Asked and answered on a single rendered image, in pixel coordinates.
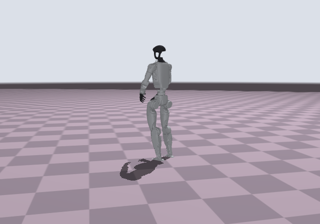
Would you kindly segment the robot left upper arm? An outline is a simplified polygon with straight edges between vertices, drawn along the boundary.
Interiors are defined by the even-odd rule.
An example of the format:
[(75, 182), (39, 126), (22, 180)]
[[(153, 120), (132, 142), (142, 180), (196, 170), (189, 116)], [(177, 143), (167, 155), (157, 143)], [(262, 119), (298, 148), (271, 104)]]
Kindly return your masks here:
[(156, 68), (157, 68), (157, 64), (156, 63), (152, 63), (152, 64), (148, 65), (147, 71), (146, 71), (146, 74), (145, 74), (145, 78), (143, 80), (142, 85), (144, 85), (144, 86), (148, 86), (149, 85), (149, 79), (150, 79), (152, 73), (156, 70)]

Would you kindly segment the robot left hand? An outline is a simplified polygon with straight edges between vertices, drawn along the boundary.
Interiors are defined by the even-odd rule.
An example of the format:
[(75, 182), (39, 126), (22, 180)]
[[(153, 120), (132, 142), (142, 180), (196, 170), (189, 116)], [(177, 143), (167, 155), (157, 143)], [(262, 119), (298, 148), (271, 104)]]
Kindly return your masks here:
[[(146, 94), (145, 94), (145, 95), (146, 95)], [(146, 98), (146, 97), (144, 97), (144, 98), (143, 98), (143, 97), (144, 97), (144, 96), (143, 96), (142, 94), (140, 94), (140, 97), (139, 97), (139, 98), (140, 98), (140, 101), (141, 101), (142, 103), (143, 103), (143, 101), (145, 100), (144, 98)]]

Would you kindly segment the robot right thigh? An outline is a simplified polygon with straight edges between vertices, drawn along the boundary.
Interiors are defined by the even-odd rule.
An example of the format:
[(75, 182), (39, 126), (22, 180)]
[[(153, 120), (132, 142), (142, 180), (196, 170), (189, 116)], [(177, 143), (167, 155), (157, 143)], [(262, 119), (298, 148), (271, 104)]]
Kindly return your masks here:
[(169, 114), (170, 114), (170, 111), (168, 108), (171, 108), (172, 102), (170, 100), (167, 100), (167, 101), (168, 101), (167, 105), (160, 107), (160, 121), (162, 126), (162, 132), (164, 134), (169, 134), (171, 131), (170, 127), (168, 126)]

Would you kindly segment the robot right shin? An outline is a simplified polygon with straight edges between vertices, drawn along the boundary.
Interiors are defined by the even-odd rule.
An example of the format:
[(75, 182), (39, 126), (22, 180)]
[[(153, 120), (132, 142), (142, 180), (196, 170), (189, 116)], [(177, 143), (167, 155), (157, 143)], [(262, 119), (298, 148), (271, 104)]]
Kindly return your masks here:
[(166, 145), (166, 150), (167, 150), (167, 154), (168, 156), (173, 155), (172, 154), (172, 134), (171, 134), (171, 128), (170, 128), (170, 133), (169, 134), (163, 134), (163, 140), (164, 140), (164, 144)]

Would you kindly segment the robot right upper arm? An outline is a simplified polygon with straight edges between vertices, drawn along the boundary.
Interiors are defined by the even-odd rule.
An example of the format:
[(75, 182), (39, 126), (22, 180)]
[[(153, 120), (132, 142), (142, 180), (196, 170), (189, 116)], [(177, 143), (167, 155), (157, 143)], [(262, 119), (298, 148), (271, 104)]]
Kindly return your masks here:
[(170, 71), (169, 71), (169, 78), (170, 78), (170, 79), (169, 79), (169, 84), (171, 83), (171, 80), (172, 80), (172, 79), (171, 79), (171, 69), (172, 69), (172, 65), (169, 64), (169, 70), (170, 70)]

